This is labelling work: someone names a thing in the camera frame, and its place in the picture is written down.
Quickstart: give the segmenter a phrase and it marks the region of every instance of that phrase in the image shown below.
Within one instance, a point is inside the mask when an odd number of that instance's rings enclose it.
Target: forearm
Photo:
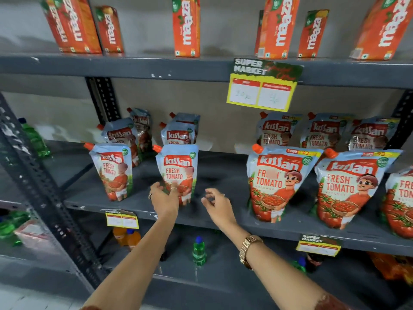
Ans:
[[[85,305],[94,305],[101,310],[139,309],[175,220],[176,216],[160,217]]]
[[[237,224],[223,232],[240,250],[250,235]],[[326,292],[266,245],[255,242],[247,250],[246,259],[281,310],[314,310]]]

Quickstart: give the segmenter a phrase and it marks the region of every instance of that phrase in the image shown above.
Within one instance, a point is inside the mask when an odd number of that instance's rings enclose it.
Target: brown sleeve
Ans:
[[[81,307],[80,310],[101,310],[101,309],[98,308],[98,307],[95,307],[93,305],[89,305],[89,306],[86,306],[86,307]]]
[[[340,300],[330,294],[325,294],[318,301],[314,310],[352,310]]]

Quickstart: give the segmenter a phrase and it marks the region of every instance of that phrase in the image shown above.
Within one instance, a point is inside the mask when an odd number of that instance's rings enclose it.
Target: ketchup pouch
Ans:
[[[281,221],[285,206],[323,151],[257,144],[252,149],[247,160],[252,209],[261,221]]]
[[[352,114],[318,113],[308,114],[308,125],[301,136],[302,148],[333,148],[341,139]]]
[[[102,136],[107,143],[127,144],[131,149],[133,167],[139,165],[139,161],[141,161],[137,145],[139,137],[130,117],[106,122]]]
[[[400,119],[384,119],[377,116],[353,120],[348,150],[384,149],[394,136]]]
[[[374,195],[401,150],[325,151],[315,167],[319,182],[316,210],[330,228],[344,229]]]
[[[161,130],[164,145],[190,145],[195,142],[195,130],[192,123],[172,121]]]
[[[127,144],[85,143],[111,201],[122,201],[132,191],[132,154]]]
[[[201,119],[201,116],[198,114],[188,114],[188,113],[178,113],[178,114],[169,114],[170,117],[172,117],[173,121],[180,122],[180,123],[187,123],[187,124],[193,124],[194,125],[194,130],[195,130],[195,139],[194,143],[197,141],[197,136],[198,136],[198,130],[199,130],[199,120]]]
[[[127,108],[127,111],[135,124],[140,151],[145,153],[152,150],[151,114],[147,110],[138,108]]]
[[[382,212],[394,234],[413,239],[413,166],[392,173]]]
[[[301,114],[285,115],[279,112],[261,112],[257,124],[257,144],[261,146],[288,146],[288,142],[301,120]]]
[[[198,146],[165,145],[154,146],[154,150],[158,153],[156,162],[166,191],[170,192],[171,184],[177,182],[179,203],[187,205],[194,197],[197,182]]]

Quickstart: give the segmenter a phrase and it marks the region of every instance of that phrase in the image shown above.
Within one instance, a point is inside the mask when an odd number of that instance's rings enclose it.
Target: wristwatch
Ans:
[[[241,250],[240,250],[240,261],[243,265],[247,267],[247,269],[250,269],[250,270],[252,270],[252,267],[245,259],[245,255],[247,254],[247,250],[249,246],[256,241],[261,241],[262,243],[264,243],[263,240],[259,238],[257,235],[249,235],[247,238],[245,238],[244,242],[242,243]]]

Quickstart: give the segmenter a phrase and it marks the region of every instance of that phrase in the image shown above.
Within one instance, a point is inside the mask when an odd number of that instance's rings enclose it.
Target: barcode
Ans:
[[[363,53],[363,48],[355,48],[351,54],[350,57],[352,59],[359,59],[361,57],[361,54]]]
[[[265,51],[265,48],[259,48],[258,49],[258,57],[264,57],[264,51]]]

